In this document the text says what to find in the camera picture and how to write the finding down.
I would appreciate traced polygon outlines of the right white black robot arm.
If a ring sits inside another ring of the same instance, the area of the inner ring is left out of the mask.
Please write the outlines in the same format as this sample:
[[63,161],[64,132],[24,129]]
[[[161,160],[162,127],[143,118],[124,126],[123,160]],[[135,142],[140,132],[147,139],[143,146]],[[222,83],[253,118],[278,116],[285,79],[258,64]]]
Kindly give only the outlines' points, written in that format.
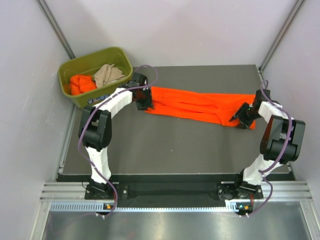
[[252,188],[261,185],[263,178],[273,170],[294,162],[300,155],[306,123],[293,119],[282,106],[269,101],[244,102],[230,121],[239,120],[238,128],[248,129],[253,122],[262,118],[267,123],[255,161],[239,174],[233,192],[245,198]]

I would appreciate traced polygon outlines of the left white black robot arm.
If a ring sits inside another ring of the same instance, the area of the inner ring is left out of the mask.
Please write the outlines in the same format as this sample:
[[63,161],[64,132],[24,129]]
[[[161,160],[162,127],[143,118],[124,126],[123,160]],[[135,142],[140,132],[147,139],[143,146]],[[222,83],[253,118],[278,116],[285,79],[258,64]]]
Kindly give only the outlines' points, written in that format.
[[85,147],[91,165],[90,184],[102,198],[109,198],[114,187],[108,180],[112,173],[108,163],[108,145],[112,139],[112,118],[124,107],[136,103],[138,110],[153,108],[152,91],[149,87],[117,88],[105,101],[82,110],[79,141]]

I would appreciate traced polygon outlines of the orange t-shirt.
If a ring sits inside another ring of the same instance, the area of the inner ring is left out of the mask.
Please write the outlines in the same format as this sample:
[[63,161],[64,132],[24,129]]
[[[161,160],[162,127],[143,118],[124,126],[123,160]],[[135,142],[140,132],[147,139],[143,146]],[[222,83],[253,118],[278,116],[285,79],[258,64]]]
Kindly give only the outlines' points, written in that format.
[[238,119],[230,121],[243,103],[251,104],[254,94],[198,93],[173,88],[151,88],[154,108],[145,112],[180,119],[190,119],[224,127],[236,127]]

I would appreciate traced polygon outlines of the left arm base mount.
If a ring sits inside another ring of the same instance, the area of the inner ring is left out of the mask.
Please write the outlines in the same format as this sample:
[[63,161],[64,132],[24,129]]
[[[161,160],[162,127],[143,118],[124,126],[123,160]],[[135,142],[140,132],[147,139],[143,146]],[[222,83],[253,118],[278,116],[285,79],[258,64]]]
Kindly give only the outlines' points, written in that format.
[[115,200],[115,191],[109,184],[90,182],[85,186],[86,200]]

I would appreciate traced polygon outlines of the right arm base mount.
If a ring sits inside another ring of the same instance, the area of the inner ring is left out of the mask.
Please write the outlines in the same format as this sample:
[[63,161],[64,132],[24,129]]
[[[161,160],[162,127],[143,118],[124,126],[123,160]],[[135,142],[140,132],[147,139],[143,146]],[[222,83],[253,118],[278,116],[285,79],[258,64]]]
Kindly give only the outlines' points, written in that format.
[[235,175],[234,182],[218,183],[217,193],[221,200],[244,200],[250,197],[261,200],[264,197],[261,185],[253,185],[244,180],[244,170]]

